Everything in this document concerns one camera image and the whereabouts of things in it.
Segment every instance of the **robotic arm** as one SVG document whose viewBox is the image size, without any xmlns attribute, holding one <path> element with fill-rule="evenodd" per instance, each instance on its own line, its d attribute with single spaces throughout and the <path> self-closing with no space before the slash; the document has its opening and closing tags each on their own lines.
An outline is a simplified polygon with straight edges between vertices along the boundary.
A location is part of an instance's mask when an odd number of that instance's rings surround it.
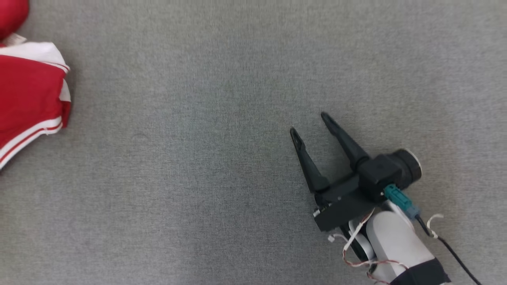
<svg viewBox="0 0 507 285">
<path fill-rule="evenodd" d="M 343 250 L 345 263 L 354 267 L 369 266 L 368 277 L 385 284 L 450 283 L 440 262 L 414 232 L 411 221 L 417 220 L 431 236 L 419 216 L 419 208 L 401 192 L 421 178 L 417 158 L 407 150 L 371 158 L 327 113 L 321 117 L 350 160 L 352 174 L 330 183 L 318 171 L 294 128 L 291 137 L 310 193 L 315 196 L 314 220 L 321 231 L 340 228 L 347 240 Z M 448 244 L 439 239 L 480 284 Z M 360 263 L 346 260 L 349 247 Z"/>
</svg>

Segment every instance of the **white stripe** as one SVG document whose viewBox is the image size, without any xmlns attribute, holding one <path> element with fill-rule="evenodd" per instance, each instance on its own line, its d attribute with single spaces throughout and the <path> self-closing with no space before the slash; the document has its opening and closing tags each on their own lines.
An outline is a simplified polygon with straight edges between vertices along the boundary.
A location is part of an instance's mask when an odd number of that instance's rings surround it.
<svg viewBox="0 0 507 285">
<path fill-rule="evenodd" d="M 68 90 L 67 81 L 63 80 L 62 91 L 60 92 L 60 101 L 70 102 L 70 91 Z"/>
<path fill-rule="evenodd" d="M 53 43 L 24 43 L 17 46 L 0 48 L 0 55 L 25 58 L 49 64 L 67 73 L 69 67 L 65 64 L 61 53 Z"/>
<path fill-rule="evenodd" d="M 15 145 L 17 145 L 20 141 L 24 140 L 25 138 L 27 138 L 30 134 L 32 134 L 33 132 L 37 131 L 38 129 L 43 129 L 43 128 L 46 128 L 46 129 L 49 129 L 49 128 L 54 128 L 58 125 L 60 125 L 62 122 L 62 117 L 58 117 L 56 119 L 52 119 L 52 120 L 47 120 L 47 121 L 43 121 L 43 122 L 40 122 L 38 124 L 35 124 L 33 127 L 29 128 L 28 130 L 22 132 L 21 134 L 17 135 L 16 137 L 14 137 L 12 140 L 10 140 L 7 144 L 5 144 L 1 149 L 0 149 L 0 159 L 10 150 L 12 149 Z M 49 132 L 48 134 L 50 133 L 55 133 L 55 132 L 58 132 L 59 128 L 54 131 L 54 130 L 43 130 L 43 131 L 46 131 L 46 132 Z"/>
<path fill-rule="evenodd" d="M 21 143 L 20 145 L 18 145 L 15 149 L 13 149 L 1 162 L 0 162 L 0 169 L 3 168 L 3 166 L 5 164 L 7 164 L 7 162 L 9 160 L 11 160 L 11 158 L 13 156 L 15 156 L 20 150 L 22 150 L 25 146 L 27 146 L 29 143 L 31 143 L 33 140 L 35 140 L 36 138 L 38 138 L 40 135 L 42 134 L 53 134 L 53 133 L 57 133 L 61 128 L 62 128 L 62 123 L 60 123 L 60 125 L 58 125 L 58 128 L 54 129 L 54 130 L 47 130 L 47 129 L 42 129 L 40 131 L 38 131 L 37 133 L 33 134 L 30 138 L 28 138 L 27 140 L 25 140 L 23 143 Z"/>
</svg>

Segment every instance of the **red cloth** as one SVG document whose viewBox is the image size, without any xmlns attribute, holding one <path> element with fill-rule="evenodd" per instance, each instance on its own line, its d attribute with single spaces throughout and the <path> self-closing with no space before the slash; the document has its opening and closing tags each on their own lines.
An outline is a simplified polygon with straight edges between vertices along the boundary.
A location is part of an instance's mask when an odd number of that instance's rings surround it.
<svg viewBox="0 0 507 285">
<path fill-rule="evenodd" d="M 0 48 L 0 169 L 40 135 L 67 125 L 68 70 L 52 43 Z"/>
<path fill-rule="evenodd" d="M 28 17 L 28 0 L 0 0 L 0 41 L 14 33 Z"/>
</svg>

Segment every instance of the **teal connector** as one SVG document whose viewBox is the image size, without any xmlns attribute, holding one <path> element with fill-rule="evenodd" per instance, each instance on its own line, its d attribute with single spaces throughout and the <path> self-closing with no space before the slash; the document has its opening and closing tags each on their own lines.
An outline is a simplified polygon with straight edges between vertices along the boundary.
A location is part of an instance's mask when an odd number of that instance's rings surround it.
<svg viewBox="0 0 507 285">
<path fill-rule="evenodd" d="M 384 195 L 396 206 L 400 207 L 411 220 L 415 219 L 415 216 L 421 213 L 419 207 L 413 205 L 412 200 L 403 194 L 394 184 L 389 184 L 384 188 Z"/>
</svg>

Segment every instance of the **gray carpet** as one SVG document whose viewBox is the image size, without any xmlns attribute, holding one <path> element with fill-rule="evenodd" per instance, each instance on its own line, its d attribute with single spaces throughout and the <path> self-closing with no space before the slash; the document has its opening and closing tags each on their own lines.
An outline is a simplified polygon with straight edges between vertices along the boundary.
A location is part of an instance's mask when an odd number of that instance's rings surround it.
<svg viewBox="0 0 507 285">
<path fill-rule="evenodd" d="M 32 1 L 20 34 L 59 47 L 73 110 L 0 172 L 0 283 L 371 284 L 315 225 L 289 135 L 346 174 L 327 111 L 372 155 L 412 150 L 408 195 L 445 215 L 434 228 L 479 280 L 505 284 L 506 14 Z"/>
</svg>

